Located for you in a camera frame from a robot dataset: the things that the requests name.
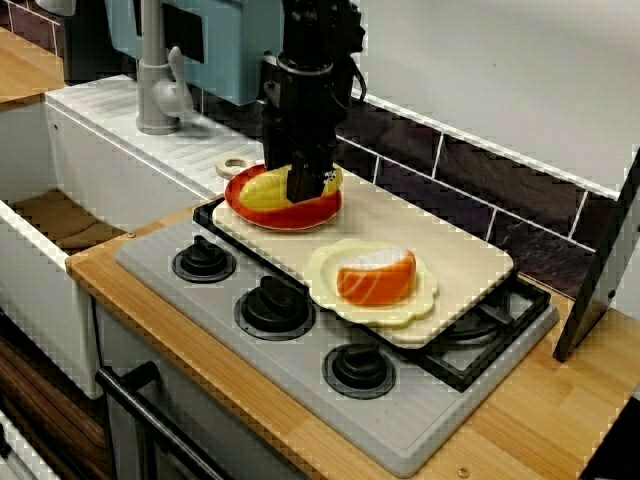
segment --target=stove knob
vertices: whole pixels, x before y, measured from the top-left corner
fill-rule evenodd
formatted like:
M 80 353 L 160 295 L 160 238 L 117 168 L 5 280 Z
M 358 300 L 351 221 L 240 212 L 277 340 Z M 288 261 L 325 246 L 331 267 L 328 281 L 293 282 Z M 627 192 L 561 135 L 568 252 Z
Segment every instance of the stove knob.
M 349 345 L 333 363 L 333 373 L 347 387 L 372 389 L 387 379 L 387 367 L 377 344 Z
M 260 299 L 273 313 L 280 317 L 292 315 L 295 311 L 295 298 L 298 291 L 274 277 L 260 280 Z
M 246 299 L 242 314 L 250 325 L 264 332 L 289 332 L 309 316 L 309 303 L 295 288 L 275 277 L 263 277 L 260 287 Z
M 229 260 L 222 248 L 197 235 L 193 245 L 185 250 L 180 265 L 191 275 L 212 277 L 224 272 L 229 267 Z

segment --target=sink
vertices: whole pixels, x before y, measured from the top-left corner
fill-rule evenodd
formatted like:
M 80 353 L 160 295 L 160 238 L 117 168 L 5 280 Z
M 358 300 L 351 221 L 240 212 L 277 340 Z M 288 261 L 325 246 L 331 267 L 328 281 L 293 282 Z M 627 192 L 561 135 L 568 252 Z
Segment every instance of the sink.
M 0 308 L 91 399 L 102 392 L 90 297 L 66 274 L 67 255 L 8 205 L 58 188 L 130 231 L 222 192 L 213 162 L 222 145 L 262 155 L 258 142 L 204 119 L 158 137 L 139 132 L 135 118 L 127 77 L 0 113 Z

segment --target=orange salmon sushi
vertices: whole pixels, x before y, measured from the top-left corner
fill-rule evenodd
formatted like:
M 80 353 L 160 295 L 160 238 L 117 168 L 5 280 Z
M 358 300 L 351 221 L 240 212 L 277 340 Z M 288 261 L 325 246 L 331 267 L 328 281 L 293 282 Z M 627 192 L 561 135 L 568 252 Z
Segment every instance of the orange salmon sushi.
M 415 285 L 416 259 L 408 250 L 392 247 L 347 258 L 338 270 L 338 294 L 358 306 L 391 305 Z

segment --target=wooden cutting board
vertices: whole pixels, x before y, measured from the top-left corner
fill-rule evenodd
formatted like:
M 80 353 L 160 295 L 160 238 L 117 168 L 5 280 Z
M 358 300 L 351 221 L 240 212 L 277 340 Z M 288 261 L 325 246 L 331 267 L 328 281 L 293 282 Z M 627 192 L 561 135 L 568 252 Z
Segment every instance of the wooden cutting board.
M 226 202 L 214 210 L 213 220 L 222 231 L 301 282 L 311 253 L 345 238 L 384 240 L 413 251 L 438 280 L 434 308 L 402 328 L 373 329 L 403 348 L 424 346 L 513 269 L 513 260 L 505 252 L 346 171 L 341 191 L 340 212 L 308 230 L 258 227 L 239 217 Z

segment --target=tile backsplash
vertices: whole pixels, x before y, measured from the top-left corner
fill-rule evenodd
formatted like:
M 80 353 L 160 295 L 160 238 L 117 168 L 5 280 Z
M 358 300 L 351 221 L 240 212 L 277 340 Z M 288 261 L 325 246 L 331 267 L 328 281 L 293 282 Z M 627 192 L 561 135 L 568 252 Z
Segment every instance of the tile backsplash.
M 0 0 L 0 27 L 63 55 L 63 25 L 33 0 Z M 262 140 L 262 106 L 235 106 L 194 88 L 194 105 Z M 525 273 L 575 297 L 613 200 L 586 192 L 434 128 L 356 102 L 337 128 L 338 163 L 501 248 Z
M 62 57 L 64 26 L 49 15 L 35 0 L 0 0 L 0 27 Z

